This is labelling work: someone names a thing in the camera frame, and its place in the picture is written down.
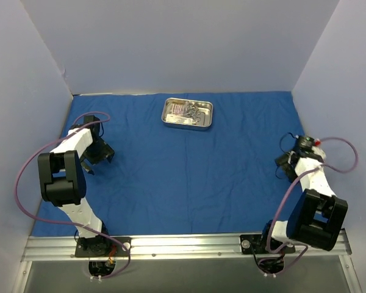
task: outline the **metal tray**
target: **metal tray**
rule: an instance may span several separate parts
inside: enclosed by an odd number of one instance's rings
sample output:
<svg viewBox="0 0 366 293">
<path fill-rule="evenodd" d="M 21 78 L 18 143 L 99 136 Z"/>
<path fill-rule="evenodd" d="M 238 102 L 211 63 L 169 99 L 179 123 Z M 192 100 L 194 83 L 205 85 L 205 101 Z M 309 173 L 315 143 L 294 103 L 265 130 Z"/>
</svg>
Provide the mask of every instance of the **metal tray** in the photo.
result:
<svg viewBox="0 0 366 293">
<path fill-rule="evenodd" d="M 213 104 L 191 99 L 168 98 L 161 120 L 169 127 L 207 130 L 212 124 Z"/>
</svg>

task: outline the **robotic arm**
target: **robotic arm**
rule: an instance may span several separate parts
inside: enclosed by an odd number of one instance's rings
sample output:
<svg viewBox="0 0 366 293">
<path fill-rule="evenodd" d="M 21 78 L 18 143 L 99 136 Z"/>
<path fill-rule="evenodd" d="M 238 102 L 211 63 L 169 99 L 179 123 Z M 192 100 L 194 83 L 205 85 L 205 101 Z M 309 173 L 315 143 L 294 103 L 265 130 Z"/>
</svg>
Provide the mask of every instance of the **robotic arm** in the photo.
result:
<svg viewBox="0 0 366 293">
<path fill-rule="evenodd" d="M 84 124 L 98 121 L 93 115 L 84 117 Z M 82 125 L 74 125 L 68 134 L 76 132 Z M 97 164 L 107 159 L 111 162 L 114 150 L 99 136 L 100 124 L 80 130 L 64 140 L 50 153 L 38 157 L 38 171 L 42 199 L 61 209 L 72 222 L 83 224 L 98 232 L 108 234 L 103 222 L 95 216 L 85 194 L 87 185 L 84 173 L 93 174 L 85 163 Z M 98 246 L 98 250 L 108 250 L 111 243 L 105 237 L 78 227 L 78 243 L 84 248 Z"/>
<path fill-rule="evenodd" d="M 320 142 L 296 138 L 294 147 L 275 160 L 290 182 L 321 166 L 325 159 Z M 301 178 L 303 194 L 288 221 L 276 221 L 271 237 L 280 242 L 307 244 L 330 251 L 334 248 L 348 209 L 328 185 L 323 167 Z"/>
</svg>

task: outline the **silver tray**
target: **silver tray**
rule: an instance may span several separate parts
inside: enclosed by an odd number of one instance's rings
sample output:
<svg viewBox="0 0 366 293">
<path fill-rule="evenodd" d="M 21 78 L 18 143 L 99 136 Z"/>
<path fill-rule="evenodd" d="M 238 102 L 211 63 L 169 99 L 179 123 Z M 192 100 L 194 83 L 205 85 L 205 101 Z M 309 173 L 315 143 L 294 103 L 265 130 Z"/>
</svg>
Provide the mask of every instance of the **silver tray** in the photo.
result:
<svg viewBox="0 0 366 293">
<path fill-rule="evenodd" d="M 213 104 L 191 99 L 168 98 L 161 120 L 169 127 L 207 130 L 212 124 Z"/>
</svg>

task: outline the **gray floor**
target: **gray floor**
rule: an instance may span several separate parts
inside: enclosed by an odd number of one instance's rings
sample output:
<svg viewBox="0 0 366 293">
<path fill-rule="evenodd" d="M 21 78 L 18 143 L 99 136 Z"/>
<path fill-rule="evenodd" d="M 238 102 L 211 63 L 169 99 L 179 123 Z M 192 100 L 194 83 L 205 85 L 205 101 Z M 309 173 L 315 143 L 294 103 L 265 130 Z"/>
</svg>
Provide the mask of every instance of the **gray floor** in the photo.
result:
<svg viewBox="0 0 366 293">
<path fill-rule="evenodd" d="M 33 262 L 25 292 L 349 292 L 337 256 L 305 256 L 275 279 L 263 277 L 252 258 L 136 260 L 101 284 L 90 282 L 86 267 L 76 261 Z"/>
</svg>

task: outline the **blue cloth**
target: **blue cloth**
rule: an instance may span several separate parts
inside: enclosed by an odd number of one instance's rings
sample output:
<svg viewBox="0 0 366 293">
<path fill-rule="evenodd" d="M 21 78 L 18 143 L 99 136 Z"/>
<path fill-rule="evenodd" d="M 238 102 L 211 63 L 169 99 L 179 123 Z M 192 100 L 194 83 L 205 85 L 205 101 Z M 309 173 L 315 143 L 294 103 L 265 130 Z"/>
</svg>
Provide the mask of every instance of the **blue cloth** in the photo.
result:
<svg viewBox="0 0 366 293">
<path fill-rule="evenodd" d="M 211 128 L 166 127 L 161 113 L 172 96 L 210 101 Z M 94 176 L 85 174 L 87 200 L 113 235 L 261 231 L 290 185 L 275 177 L 279 139 L 289 131 L 303 134 L 290 92 L 75 96 L 65 133 L 77 116 L 93 110 L 112 117 L 103 138 L 115 157 L 94 166 Z M 284 148 L 293 144 L 290 137 L 283 142 Z M 300 195 L 298 186 L 281 219 Z M 38 216 L 68 220 L 44 201 Z M 32 235 L 74 231 L 37 222 Z"/>
</svg>

